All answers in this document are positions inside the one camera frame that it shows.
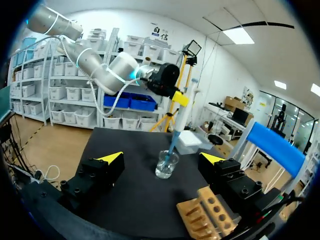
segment ceiling light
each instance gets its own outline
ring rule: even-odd
[[[320,86],[313,83],[311,87],[311,92],[317,94],[320,97]]]
[[[284,89],[286,90],[287,89],[287,85],[283,82],[280,82],[280,81],[274,81],[274,85],[278,88],[281,88],[281,89]]]
[[[224,30],[223,33],[228,36],[235,44],[254,44],[255,42],[243,27]]]

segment glass beaker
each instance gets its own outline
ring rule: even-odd
[[[155,175],[160,179],[168,179],[179,162],[178,154],[172,152],[168,155],[168,152],[168,150],[159,152],[159,161],[155,168]]]

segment cable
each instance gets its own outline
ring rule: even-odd
[[[51,168],[53,168],[53,167],[55,167],[55,168],[58,170],[58,175],[57,175],[56,177],[53,177],[53,178],[47,178],[47,177],[48,177],[49,170],[50,170]],[[35,170],[35,171],[36,171],[36,172],[40,172],[40,173],[42,174],[42,176],[43,176],[43,181],[44,181],[44,180],[49,180],[49,181],[56,180],[56,179],[60,176],[60,169],[59,169],[59,167],[58,167],[57,165],[51,165],[51,166],[49,166],[48,169],[47,169],[47,171],[45,172],[45,174],[44,174],[44,172],[41,171],[40,169],[37,169],[37,170]]]

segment black table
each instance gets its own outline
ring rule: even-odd
[[[124,153],[125,170],[108,193],[82,216],[116,233],[146,238],[183,238],[188,232],[176,204],[197,197],[207,186],[198,171],[198,155],[181,155],[168,179],[155,175],[158,154],[167,150],[170,133],[95,128],[81,161]],[[202,151],[216,156],[214,148]]]

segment laptop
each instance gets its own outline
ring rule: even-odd
[[[248,116],[249,116],[249,113],[248,113],[248,112],[243,111],[243,110],[241,110],[241,109],[239,109],[239,108],[236,108],[236,109],[234,110],[234,113],[233,113],[232,117],[230,117],[230,118],[231,118],[233,121],[235,121],[236,123],[238,123],[238,124],[240,124],[240,125],[242,125],[242,126],[245,127],[245,126],[246,126],[246,125],[245,125],[245,122],[246,122]]]

